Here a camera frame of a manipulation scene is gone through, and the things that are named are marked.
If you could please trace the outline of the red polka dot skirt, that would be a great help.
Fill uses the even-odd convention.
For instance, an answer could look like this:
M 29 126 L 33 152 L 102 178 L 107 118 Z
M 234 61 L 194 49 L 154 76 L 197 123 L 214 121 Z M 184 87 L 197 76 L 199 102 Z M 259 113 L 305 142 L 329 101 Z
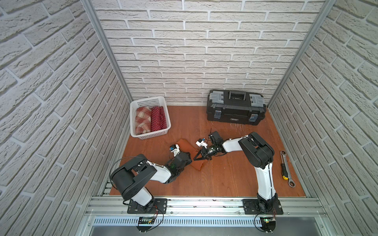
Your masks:
M 151 111 L 151 131 L 159 131 L 167 128 L 164 107 L 155 106 Z

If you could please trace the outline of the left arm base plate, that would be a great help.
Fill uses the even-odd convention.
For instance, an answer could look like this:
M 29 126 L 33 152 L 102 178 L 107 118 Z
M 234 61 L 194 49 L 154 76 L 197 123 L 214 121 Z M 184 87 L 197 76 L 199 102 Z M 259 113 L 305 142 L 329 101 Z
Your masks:
M 130 200 L 128 203 L 128 214 L 154 214 L 154 213 L 166 213 L 167 209 L 166 198 L 153 198 L 146 206 L 138 204 L 134 200 Z

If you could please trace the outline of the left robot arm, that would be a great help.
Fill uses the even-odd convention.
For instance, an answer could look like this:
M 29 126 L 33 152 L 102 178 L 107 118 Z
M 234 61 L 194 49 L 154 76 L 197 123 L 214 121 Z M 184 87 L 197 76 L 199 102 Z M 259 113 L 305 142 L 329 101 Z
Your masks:
M 146 184 L 150 181 L 170 184 L 191 163 L 188 152 L 174 151 L 174 157 L 165 165 L 153 163 L 146 156 L 139 154 L 110 173 L 109 179 L 124 202 L 129 202 L 129 214 L 152 214 L 156 211 L 165 213 L 165 203 L 155 199 Z

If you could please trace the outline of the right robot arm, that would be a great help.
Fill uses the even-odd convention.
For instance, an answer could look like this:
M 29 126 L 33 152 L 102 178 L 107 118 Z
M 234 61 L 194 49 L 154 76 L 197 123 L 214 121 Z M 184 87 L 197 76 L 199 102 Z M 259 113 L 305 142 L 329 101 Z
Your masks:
M 225 155 L 234 151 L 242 151 L 248 161 L 254 166 L 258 181 L 257 210 L 267 213 L 273 210 L 278 195 L 274 188 L 272 166 L 274 150 L 256 132 L 249 135 L 223 140 L 218 132 L 213 132 L 208 139 L 199 139 L 196 145 L 200 151 L 194 157 L 194 161 L 211 160 L 218 153 Z

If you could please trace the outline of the white plastic basket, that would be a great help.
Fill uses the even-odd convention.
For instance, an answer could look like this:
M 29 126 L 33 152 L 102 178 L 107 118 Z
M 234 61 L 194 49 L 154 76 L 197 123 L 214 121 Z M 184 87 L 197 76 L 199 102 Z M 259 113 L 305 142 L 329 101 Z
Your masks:
M 163 130 L 155 131 L 155 132 L 151 131 L 151 132 L 146 133 L 146 134 L 136 135 L 136 133 L 135 133 L 135 117 L 136 117 L 137 108 L 148 107 L 149 109 L 152 110 L 152 108 L 155 107 L 155 106 L 164 107 L 166 121 L 167 121 L 167 128 L 163 129 Z M 166 102 L 165 102 L 165 99 L 164 99 L 163 96 L 155 96 L 155 97 L 149 97 L 149 98 L 133 101 L 130 104 L 130 119 L 131 119 L 130 120 L 131 136 L 133 136 L 135 138 L 140 138 L 142 140 L 152 138 L 152 137 L 156 137 L 156 136 L 160 136 L 160 135 L 165 135 L 165 134 L 168 133 L 168 130 L 171 128 L 170 117 L 169 117 L 167 105 L 166 105 Z

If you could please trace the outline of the red plaid skirt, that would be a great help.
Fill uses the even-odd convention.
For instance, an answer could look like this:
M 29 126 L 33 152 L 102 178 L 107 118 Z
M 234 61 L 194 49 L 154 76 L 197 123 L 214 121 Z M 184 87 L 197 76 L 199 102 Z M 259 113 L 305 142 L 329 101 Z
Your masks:
M 152 111 L 148 107 L 137 108 L 135 117 L 136 135 L 151 132 L 151 113 Z

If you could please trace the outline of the orange skirt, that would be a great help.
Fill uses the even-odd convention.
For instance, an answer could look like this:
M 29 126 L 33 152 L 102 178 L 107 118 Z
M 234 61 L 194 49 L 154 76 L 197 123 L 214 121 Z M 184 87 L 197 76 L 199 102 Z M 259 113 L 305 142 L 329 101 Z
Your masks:
M 186 139 L 180 139 L 177 142 L 180 151 L 189 152 L 192 163 L 190 164 L 193 168 L 198 171 L 201 171 L 201 168 L 208 162 L 207 160 L 197 160 L 194 161 L 194 157 L 198 154 L 199 150 L 193 147 Z

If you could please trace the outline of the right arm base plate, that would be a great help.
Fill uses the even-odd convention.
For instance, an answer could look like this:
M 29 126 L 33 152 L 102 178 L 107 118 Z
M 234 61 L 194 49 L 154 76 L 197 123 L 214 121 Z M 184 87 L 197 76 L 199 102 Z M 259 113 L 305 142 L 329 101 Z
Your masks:
M 270 199 L 268 201 L 264 199 L 243 199 L 243 209 L 245 215 L 283 215 L 283 209 L 278 199 Z

